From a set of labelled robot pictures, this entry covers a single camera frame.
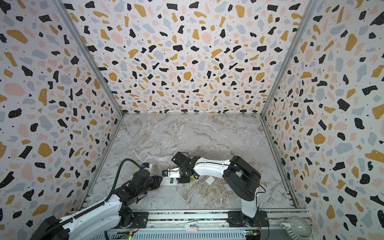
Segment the white red remote control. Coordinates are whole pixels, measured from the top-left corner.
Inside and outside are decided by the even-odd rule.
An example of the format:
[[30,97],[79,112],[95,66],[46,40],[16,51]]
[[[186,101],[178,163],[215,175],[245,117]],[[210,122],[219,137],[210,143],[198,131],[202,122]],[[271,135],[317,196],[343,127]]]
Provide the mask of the white red remote control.
[[161,186],[177,186],[180,184],[179,179],[180,178],[163,178]]

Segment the white battery cover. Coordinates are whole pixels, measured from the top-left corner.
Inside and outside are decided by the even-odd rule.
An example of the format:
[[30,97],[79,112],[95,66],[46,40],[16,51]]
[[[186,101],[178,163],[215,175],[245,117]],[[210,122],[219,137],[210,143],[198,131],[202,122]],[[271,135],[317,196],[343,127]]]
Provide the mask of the white battery cover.
[[212,177],[212,176],[210,176],[210,177],[208,177],[208,178],[206,179],[206,183],[207,183],[208,185],[211,185],[214,181],[215,181],[215,178]]

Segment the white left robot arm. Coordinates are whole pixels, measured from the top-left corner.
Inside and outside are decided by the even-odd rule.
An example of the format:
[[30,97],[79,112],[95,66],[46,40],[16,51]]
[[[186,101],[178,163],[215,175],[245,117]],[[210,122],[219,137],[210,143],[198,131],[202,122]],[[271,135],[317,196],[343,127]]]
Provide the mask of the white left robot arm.
[[32,235],[32,240],[90,240],[103,232],[133,221],[130,205],[140,196],[160,187],[163,178],[141,169],[133,179],[112,191],[105,200],[60,219],[45,219]]

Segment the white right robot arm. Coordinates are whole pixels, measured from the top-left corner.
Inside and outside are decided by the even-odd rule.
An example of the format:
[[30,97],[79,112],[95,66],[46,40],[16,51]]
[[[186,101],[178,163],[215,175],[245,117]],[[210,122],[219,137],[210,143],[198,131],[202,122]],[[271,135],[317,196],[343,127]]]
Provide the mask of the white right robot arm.
[[256,216],[259,208],[257,197],[260,189],[264,189],[260,185],[261,174],[241,157],[218,161],[198,156],[191,158],[185,152],[177,152],[172,162],[176,168],[162,171],[171,185],[187,184],[204,176],[223,179],[241,199],[242,214],[249,219]]

